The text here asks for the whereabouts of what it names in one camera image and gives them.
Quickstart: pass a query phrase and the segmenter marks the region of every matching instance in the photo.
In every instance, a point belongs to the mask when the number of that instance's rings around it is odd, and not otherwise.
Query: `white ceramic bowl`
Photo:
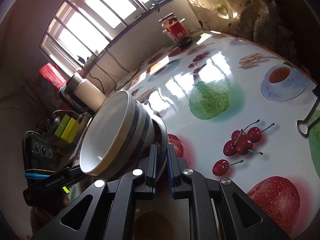
[[[134,170],[154,140],[151,117],[128,91],[109,98],[95,114],[80,150],[88,175],[117,179]]]

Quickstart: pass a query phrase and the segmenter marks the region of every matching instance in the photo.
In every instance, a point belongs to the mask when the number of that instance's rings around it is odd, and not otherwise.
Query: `apple print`
[[[183,158],[183,146],[179,138],[173,134],[168,133],[168,143],[173,144],[176,156]]]
[[[155,63],[153,65],[151,65],[150,67],[148,67],[146,73],[150,73],[151,71],[158,69],[160,66],[162,66],[163,64],[161,64],[160,62]]]
[[[190,46],[191,46],[191,44],[186,47],[183,47],[183,48],[176,48],[175,50],[173,50],[169,53],[168,57],[175,57],[175,56],[185,52],[187,49],[190,48]]]
[[[153,58],[151,58],[151,59],[149,60],[148,64],[155,63],[158,59],[160,59],[160,58],[162,57],[163,54],[164,54],[164,53],[161,52],[161,53],[155,55]]]
[[[290,180],[279,176],[264,179],[247,195],[288,235],[292,232],[300,211],[300,196]]]
[[[162,68],[158,69],[158,70],[154,73],[154,75],[158,75],[159,73],[161,73],[162,71],[164,71],[166,67],[167,67],[167,66],[163,66]]]

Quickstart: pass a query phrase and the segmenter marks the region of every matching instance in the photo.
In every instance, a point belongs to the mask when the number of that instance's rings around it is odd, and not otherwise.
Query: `thermos handle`
[[[69,106],[72,110],[74,110],[75,112],[77,112],[78,114],[84,114],[86,112],[88,112],[89,114],[92,114],[92,110],[87,106],[87,107],[83,107],[81,108],[78,104],[76,104],[71,98],[68,98],[68,87],[64,86],[60,89],[59,92],[59,97],[61,98],[61,100],[67,104],[67,106]]]

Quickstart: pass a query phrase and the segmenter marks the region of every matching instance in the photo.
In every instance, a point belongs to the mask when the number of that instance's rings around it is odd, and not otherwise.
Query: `window frame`
[[[120,23],[115,28],[112,28],[104,19],[102,19],[102,17],[100,17],[93,9],[91,9],[90,6],[85,3],[86,0],[68,1],[74,4],[77,8],[85,7],[83,9],[86,12],[88,10],[91,10],[92,14],[89,13],[89,15],[95,21],[97,21],[113,38],[109,41],[109,44],[102,52],[100,52],[98,55],[95,54],[96,59],[100,59],[102,55],[104,55],[105,51],[109,49],[115,42],[117,42],[124,34],[126,34],[131,28],[133,28],[136,24],[138,24],[140,21],[142,21],[157,9],[152,6],[152,2],[150,0],[146,3],[143,3],[140,0],[128,0],[132,5],[134,5],[136,10],[128,17],[123,19],[126,23],[128,23],[127,26]],[[172,0],[161,0],[158,6],[164,6],[170,1]],[[47,29],[44,32],[39,44],[39,48],[41,49],[41,51],[45,54],[50,62],[52,62],[54,65],[58,65],[67,79],[68,77],[71,77],[75,72],[80,72],[81,70],[84,70],[85,72],[87,71],[84,66],[79,63],[77,58],[74,57],[75,55],[69,52],[68,48],[64,46],[61,41],[59,41],[59,36],[64,27],[57,20],[55,20],[55,17],[59,18],[59,20],[66,24],[75,12],[76,10],[72,8],[68,3],[66,3],[66,0],[63,0],[58,11],[47,26]],[[90,63],[88,64],[88,68],[91,69],[93,65],[94,62],[90,61]]]

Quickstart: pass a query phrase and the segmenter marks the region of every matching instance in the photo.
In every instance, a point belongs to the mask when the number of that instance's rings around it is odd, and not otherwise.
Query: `wall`
[[[0,98],[15,92],[6,71],[0,70]],[[14,107],[22,111],[5,110]],[[42,118],[28,114],[30,109],[19,98],[0,102],[0,210],[17,234],[31,234],[30,207],[25,204],[22,191],[27,188],[24,178],[21,142],[26,131],[33,130]]]
[[[5,35],[2,42],[0,35],[0,44],[3,45],[0,51],[0,65],[5,67],[12,77],[18,71],[23,71],[32,81],[38,69],[48,62],[38,46],[62,1],[16,0],[11,8],[13,13],[8,20],[8,27],[3,28]],[[162,34],[163,29],[158,20],[171,12],[179,19],[185,18],[189,27],[200,27],[185,0],[174,0],[161,7],[159,13],[154,12],[138,23],[110,49],[110,53],[123,67],[129,70],[137,68],[140,61],[155,53],[168,40],[167,36]],[[98,65],[111,72],[118,81],[127,74],[109,55],[102,57]],[[92,76],[95,75],[103,79],[106,88],[112,84],[110,78],[97,67],[92,70]]]
[[[133,71],[139,67],[139,63],[141,61],[146,60],[148,57],[156,53],[166,42],[170,40],[167,35],[162,34],[164,29],[161,24],[158,23],[161,18],[170,13],[174,13],[180,20],[185,18],[186,20],[184,22],[190,29],[200,28],[198,20],[188,3],[185,0],[174,0],[162,6],[159,13],[153,12],[151,15],[135,25],[108,50],[108,53],[105,53],[101,57],[97,64],[115,77],[116,82],[120,81],[128,73],[122,70],[118,63],[120,63],[125,69]],[[110,56],[109,53],[116,58],[118,63]],[[91,75],[101,79],[105,90],[114,87],[113,81],[97,66],[93,67]],[[97,80],[90,78],[89,75],[87,75],[86,78],[101,89],[101,85]]]
[[[9,75],[17,78],[16,74],[23,71],[33,81],[36,72],[48,62],[38,46],[62,1],[16,0],[0,52],[0,66]]]

